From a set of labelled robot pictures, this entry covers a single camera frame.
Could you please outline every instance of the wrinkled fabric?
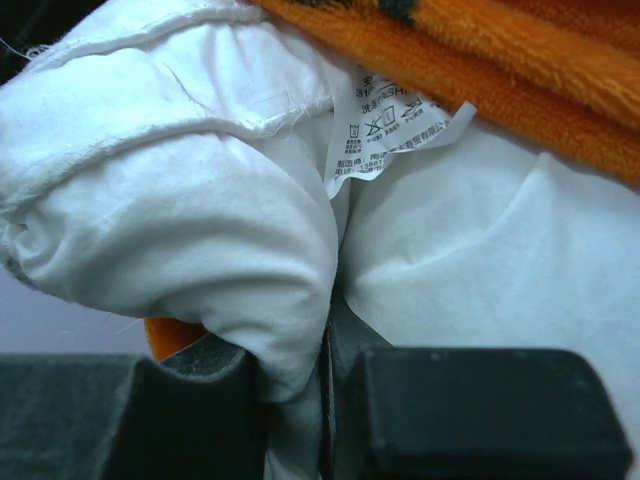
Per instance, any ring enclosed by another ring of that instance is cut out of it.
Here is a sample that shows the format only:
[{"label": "wrinkled fabric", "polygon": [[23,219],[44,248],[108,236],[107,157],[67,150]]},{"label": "wrinkled fabric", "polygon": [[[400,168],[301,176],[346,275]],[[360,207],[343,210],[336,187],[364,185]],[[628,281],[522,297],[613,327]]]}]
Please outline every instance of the wrinkled fabric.
[{"label": "wrinkled fabric", "polygon": [[0,89],[0,259],[66,301],[253,353],[282,406],[265,476],[315,480],[346,220],[320,174],[335,67],[260,9],[162,5],[108,2]]},{"label": "wrinkled fabric", "polygon": [[357,315],[396,346],[578,352],[637,449],[637,192],[480,121],[352,190],[340,281]]},{"label": "wrinkled fabric", "polygon": [[638,445],[638,194],[476,121],[329,202],[335,60],[231,0],[108,2],[0,89],[0,261],[253,353],[266,479],[317,478],[336,271],[396,345],[584,355]]}]

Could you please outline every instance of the orange blanket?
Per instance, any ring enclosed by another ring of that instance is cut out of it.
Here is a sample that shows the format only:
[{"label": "orange blanket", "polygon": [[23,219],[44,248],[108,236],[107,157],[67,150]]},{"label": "orange blanket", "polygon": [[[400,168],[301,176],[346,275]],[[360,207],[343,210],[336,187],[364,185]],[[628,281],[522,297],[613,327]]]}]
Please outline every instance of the orange blanket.
[{"label": "orange blanket", "polygon": [[[404,87],[640,186],[638,0],[253,0]],[[202,335],[146,321],[156,358]]]}]

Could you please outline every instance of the white label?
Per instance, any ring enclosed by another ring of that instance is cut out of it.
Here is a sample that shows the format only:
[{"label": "white label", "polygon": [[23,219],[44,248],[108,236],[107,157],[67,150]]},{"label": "white label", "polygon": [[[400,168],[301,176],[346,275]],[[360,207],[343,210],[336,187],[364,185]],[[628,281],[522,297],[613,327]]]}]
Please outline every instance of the white label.
[{"label": "white label", "polygon": [[335,121],[324,177],[329,198],[348,178],[373,180],[398,154],[455,142],[476,112],[465,103],[451,117],[432,100],[362,67],[332,85],[332,95]]}]

